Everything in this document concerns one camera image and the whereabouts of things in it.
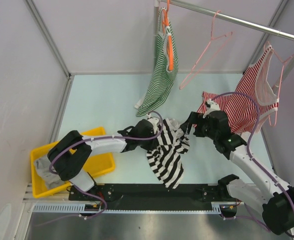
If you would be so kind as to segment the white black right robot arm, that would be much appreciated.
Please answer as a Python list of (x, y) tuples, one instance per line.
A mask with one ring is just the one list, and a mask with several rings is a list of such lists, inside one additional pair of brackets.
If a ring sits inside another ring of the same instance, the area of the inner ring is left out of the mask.
[(216, 150), (237, 165), (255, 184), (250, 186), (238, 176), (229, 175), (221, 179), (218, 196), (229, 201), (243, 201), (262, 216), (265, 225), (276, 235), (294, 228), (294, 186), (282, 180), (255, 159), (248, 143), (231, 131), (228, 116), (224, 111), (214, 110), (207, 115), (191, 112), (181, 124), (185, 134), (195, 125), (194, 136), (209, 138)]

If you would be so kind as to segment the black white striped tank top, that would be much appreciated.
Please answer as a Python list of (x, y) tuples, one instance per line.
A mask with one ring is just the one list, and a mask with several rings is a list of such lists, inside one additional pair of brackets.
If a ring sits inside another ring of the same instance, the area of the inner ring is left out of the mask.
[(168, 189), (175, 189), (184, 177), (181, 155), (190, 149), (190, 140), (174, 118), (163, 120), (163, 131), (157, 137), (158, 144), (147, 151), (148, 164), (157, 179)]

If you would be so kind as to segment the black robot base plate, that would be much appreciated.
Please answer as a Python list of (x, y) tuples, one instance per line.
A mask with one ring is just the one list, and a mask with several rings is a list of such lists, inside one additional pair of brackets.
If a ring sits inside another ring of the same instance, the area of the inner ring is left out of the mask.
[(105, 183), (99, 184), (90, 191), (107, 203), (150, 203), (173, 204), (188, 203), (231, 203), (240, 205), (241, 201), (229, 196), (219, 185), (180, 184), (175, 189), (161, 184)]

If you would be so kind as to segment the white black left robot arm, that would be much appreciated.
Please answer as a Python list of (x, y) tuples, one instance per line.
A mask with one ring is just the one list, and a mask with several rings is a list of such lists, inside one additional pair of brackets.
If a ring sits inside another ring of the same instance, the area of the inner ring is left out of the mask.
[(92, 200), (97, 196), (98, 188), (93, 177), (84, 170), (87, 160), (106, 153), (133, 151), (137, 147), (151, 150), (163, 127), (161, 119), (150, 117), (114, 135), (88, 136), (72, 130), (48, 152), (49, 172), (70, 182), (85, 199)]

